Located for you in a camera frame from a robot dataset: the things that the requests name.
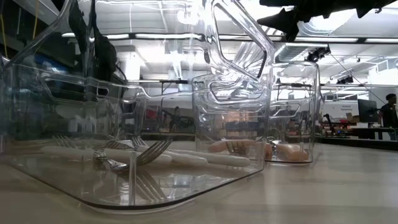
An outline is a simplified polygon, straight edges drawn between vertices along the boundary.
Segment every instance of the white handle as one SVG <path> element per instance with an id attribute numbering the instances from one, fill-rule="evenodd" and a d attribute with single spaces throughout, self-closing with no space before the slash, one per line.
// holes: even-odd
<path id="1" fill-rule="evenodd" d="M 149 147 L 147 146 L 139 146 L 137 151 L 144 152 Z M 207 159 L 200 157 L 200 156 L 193 156 L 189 154 L 182 154 L 172 152 L 170 150 L 166 150 L 163 152 L 163 155 L 171 156 L 172 161 L 177 164 L 189 165 L 189 166 L 206 166 Z"/>
<path id="2" fill-rule="evenodd" d="M 119 149 L 104 149 L 106 157 L 114 161 L 122 162 L 124 164 L 130 164 L 131 151 L 119 150 Z M 161 154 L 158 158 L 153 160 L 151 163 L 156 164 L 170 164 L 172 157 Z"/>
<path id="3" fill-rule="evenodd" d="M 207 152 L 193 152 L 186 150 L 176 150 L 171 149 L 172 152 L 189 154 L 193 156 L 199 156 L 207 159 L 207 161 L 211 164 L 219 164 L 226 166 L 236 166 L 236 167 L 246 167 L 251 164 L 250 159 L 240 156 L 231 156 L 231 155 L 220 155 L 215 153 L 207 153 Z"/>

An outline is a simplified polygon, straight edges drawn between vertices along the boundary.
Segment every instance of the fork tines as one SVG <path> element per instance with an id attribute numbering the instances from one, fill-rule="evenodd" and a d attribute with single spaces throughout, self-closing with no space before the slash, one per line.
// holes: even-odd
<path id="1" fill-rule="evenodd" d="M 153 144 L 150 148 L 148 148 L 147 150 L 145 150 L 145 152 L 138 156 L 137 165 L 142 166 L 152 162 L 153 160 L 158 158 L 171 143 L 171 140 L 167 140 Z"/>
<path id="2" fill-rule="evenodd" d="M 131 146 L 131 144 L 129 144 L 128 141 L 111 140 L 106 143 L 105 148 L 108 148 L 108 149 L 132 149 L 134 147 Z"/>
<path id="3" fill-rule="evenodd" d="M 144 140 L 142 140 L 139 136 L 138 137 L 132 137 L 131 139 L 133 145 L 135 146 L 148 146 Z"/>
<path id="4" fill-rule="evenodd" d="M 248 153 L 246 146 L 244 145 L 243 142 L 233 141 L 233 142 L 225 142 L 225 144 L 228 152 L 231 154 L 246 155 Z"/>
<path id="5" fill-rule="evenodd" d="M 66 136 L 52 136 L 52 139 L 57 142 L 58 146 L 77 149 L 75 143 Z"/>

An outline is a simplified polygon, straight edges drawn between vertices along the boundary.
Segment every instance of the table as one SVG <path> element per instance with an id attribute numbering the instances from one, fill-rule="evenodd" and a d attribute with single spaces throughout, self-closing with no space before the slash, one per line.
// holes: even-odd
<path id="1" fill-rule="evenodd" d="M 174 210 L 111 215 L 7 165 L 0 165 L 2 223 L 396 223 L 398 153 L 315 146 L 305 167 L 268 164 L 248 179 L 197 197 Z"/>
<path id="2" fill-rule="evenodd" d="M 394 128 L 353 128 L 352 136 L 358 136 L 362 139 L 375 139 L 374 134 L 378 133 L 379 140 L 383 139 L 382 133 L 395 133 Z"/>

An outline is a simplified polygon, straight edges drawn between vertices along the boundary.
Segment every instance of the white wall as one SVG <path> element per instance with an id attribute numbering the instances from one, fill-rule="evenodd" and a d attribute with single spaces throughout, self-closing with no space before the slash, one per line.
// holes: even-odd
<path id="1" fill-rule="evenodd" d="M 358 103 L 356 101 L 326 101 L 322 108 L 322 115 L 329 114 L 334 119 L 346 119 L 346 113 L 351 113 L 353 116 L 359 115 Z"/>
<path id="2" fill-rule="evenodd" d="M 398 70 L 394 68 L 377 72 L 374 68 L 369 71 L 369 84 L 398 85 Z"/>

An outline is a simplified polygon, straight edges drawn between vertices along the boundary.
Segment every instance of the person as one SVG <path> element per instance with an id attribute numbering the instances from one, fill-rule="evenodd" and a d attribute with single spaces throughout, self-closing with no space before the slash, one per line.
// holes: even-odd
<path id="1" fill-rule="evenodd" d="M 176 106 L 174 108 L 174 115 L 170 122 L 170 132 L 177 132 L 180 126 L 180 108 Z"/>
<path id="2" fill-rule="evenodd" d="M 397 95 L 390 93 L 386 96 L 388 101 L 379 112 L 379 117 L 382 118 L 383 127 L 385 128 L 395 128 L 398 129 L 398 117 L 395 104 L 397 103 Z M 391 140 L 397 140 L 396 133 L 388 133 Z"/>

